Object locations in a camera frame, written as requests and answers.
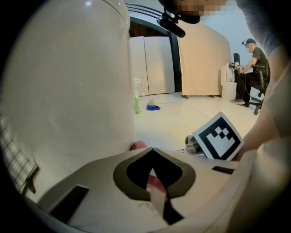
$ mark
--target black cap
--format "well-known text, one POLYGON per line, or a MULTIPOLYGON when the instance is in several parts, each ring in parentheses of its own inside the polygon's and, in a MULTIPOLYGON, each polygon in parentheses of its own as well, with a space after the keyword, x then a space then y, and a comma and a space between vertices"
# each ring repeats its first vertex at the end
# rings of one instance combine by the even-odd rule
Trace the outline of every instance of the black cap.
POLYGON ((255 43, 256 44, 256 41, 254 39, 250 38, 250 39, 246 40, 246 45, 249 44, 249 43, 255 43))

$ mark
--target shoe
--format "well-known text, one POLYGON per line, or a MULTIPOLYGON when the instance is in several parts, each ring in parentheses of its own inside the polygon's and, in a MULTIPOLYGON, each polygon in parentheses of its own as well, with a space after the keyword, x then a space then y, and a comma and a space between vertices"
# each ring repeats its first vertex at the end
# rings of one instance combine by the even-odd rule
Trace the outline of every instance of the shoe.
POLYGON ((243 99, 235 99, 235 100, 232 100, 231 102, 234 103, 234 104, 238 104, 238 105, 245 104, 243 99))
POLYGON ((250 102, 245 102, 245 104, 243 106, 249 107, 250 106, 250 102))

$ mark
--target tiled floor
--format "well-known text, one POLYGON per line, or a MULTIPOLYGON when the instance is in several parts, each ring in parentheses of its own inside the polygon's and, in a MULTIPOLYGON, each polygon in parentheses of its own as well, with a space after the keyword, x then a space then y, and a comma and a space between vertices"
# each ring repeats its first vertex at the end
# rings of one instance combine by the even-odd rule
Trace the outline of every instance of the tiled floor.
POLYGON ((219 97, 190 96, 181 93, 152 95, 140 98, 140 115, 135 115, 135 140, 149 147, 180 150, 185 147, 185 137, 204 125, 220 111, 223 112, 244 137, 257 120, 254 106, 246 108, 219 97), (145 110, 150 99, 161 107, 159 111, 145 110))

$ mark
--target black pants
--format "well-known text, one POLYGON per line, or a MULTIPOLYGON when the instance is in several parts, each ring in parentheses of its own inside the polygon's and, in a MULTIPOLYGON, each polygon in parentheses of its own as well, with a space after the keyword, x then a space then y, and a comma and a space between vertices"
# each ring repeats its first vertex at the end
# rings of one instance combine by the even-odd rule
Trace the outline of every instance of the black pants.
POLYGON ((257 73, 239 74, 236 85, 236 99, 243 99, 250 102, 251 87, 260 89, 260 77, 257 73))

